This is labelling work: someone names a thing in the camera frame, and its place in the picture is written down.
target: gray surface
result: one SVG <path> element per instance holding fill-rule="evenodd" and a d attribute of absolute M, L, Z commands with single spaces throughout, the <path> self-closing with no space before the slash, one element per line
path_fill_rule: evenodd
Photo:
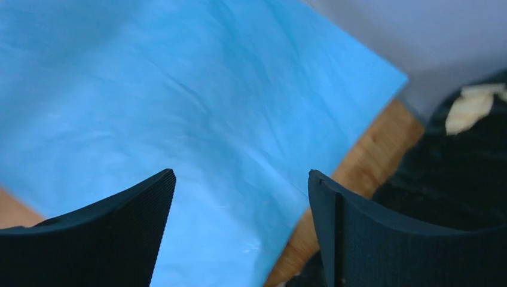
<path fill-rule="evenodd" d="M 306 2 L 408 74 L 399 98 L 423 121 L 455 88 L 507 67 L 507 1 Z"/>

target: blue tarp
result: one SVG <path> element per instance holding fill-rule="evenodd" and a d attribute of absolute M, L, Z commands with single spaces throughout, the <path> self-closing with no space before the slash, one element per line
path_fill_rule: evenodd
<path fill-rule="evenodd" d="M 0 182 L 51 217 L 172 168 L 152 286 L 261 286 L 404 81 L 296 0 L 2 0 Z"/>

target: blue sheet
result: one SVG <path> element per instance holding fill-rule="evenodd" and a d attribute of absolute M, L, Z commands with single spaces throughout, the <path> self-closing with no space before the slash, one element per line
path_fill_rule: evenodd
<path fill-rule="evenodd" d="M 2 0 L 0 182 L 51 217 L 173 168 L 152 286 L 262 286 L 404 81 L 296 0 Z"/>

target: brown wooden floor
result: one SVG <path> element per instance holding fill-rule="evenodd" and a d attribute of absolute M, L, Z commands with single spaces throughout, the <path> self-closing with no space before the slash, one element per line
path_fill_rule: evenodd
<path fill-rule="evenodd" d="M 419 122 L 394 100 L 377 117 L 331 176 L 344 187 L 370 198 L 398 166 L 405 151 L 421 137 Z M 285 282 L 319 250 L 308 209 L 271 272 L 266 287 Z"/>

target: blue cloth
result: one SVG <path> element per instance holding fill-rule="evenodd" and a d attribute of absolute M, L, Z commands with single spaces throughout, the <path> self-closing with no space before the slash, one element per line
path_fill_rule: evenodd
<path fill-rule="evenodd" d="M 0 182 L 51 217 L 172 168 L 152 286 L 262 286 L 404 81 L 296 0 L 3 0 Z"/>

